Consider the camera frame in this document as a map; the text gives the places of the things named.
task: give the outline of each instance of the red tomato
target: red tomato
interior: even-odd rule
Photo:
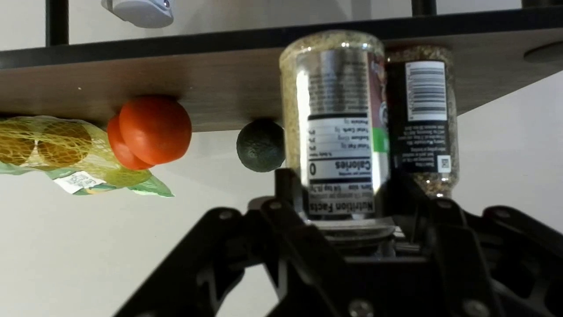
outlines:
[[[166,97],[138,97],[124,102],[119,130],[128,149],[152,165],[182,157],[191,139],[187,112]]]
[[[119,116],[114,116],[106,123],[106,139],[108,139],[108,146],[110,146],[112,153],[115,155],[115,158],[119,160],[121,165],[124,165],[128,169],[152,167],[150,164],[138,160],[122,142],[121,130],[119,130]]]

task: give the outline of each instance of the black ball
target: black ball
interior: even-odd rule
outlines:
[[[282,128],[272,120],[254,120],[235,139],[242,165],[256,172],[277,169],[284,160]]]

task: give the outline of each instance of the nutrition facts label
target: nutrition facts label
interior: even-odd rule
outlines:
[[[307,128],[309,213],[372,211],[369,120],[311,116]]]

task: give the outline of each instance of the white wall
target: white wall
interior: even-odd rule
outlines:
[[[406,16],[409,7],[367,5],[372,17]],[[0,0],[0,49],[41,46],[41,5]],[[145,31],[108,16],[96,0],[71,0],[71,42],[94,42],[184,31],[216,31],[284,23],[363,17],[356,2],[175,0],[180,14],[172,28]],[[457,0],[441,12],[479,10]],[[563,76],[552,76],[458,118],[458,202],[472,211],[506,202],[553,227],[563,225],[559,199],[563,146]],[[233,153],[235,132],[196,134],[189,153],[154,169],[175,197],[114,192],[68,197],[45,176],[0,176],[0,315],[108,317],[165,257],[201,211],[272,192],[270,174],[247,172]],[[263,315],[274,301],[263,273],[251,271],[223,308],[223,315]]]

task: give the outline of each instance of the wooden shelf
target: wooden shelf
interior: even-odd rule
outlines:
[[[563,9],[205,33],[0,53],[0,111],[105,121],[131,95],[177,95],[194,130],[279,118],[277,56],[291,40],[330,28],[369,31],[384,46],[453,51],[457,109],[465,112],[559,70],[522,54],[563,40]]]

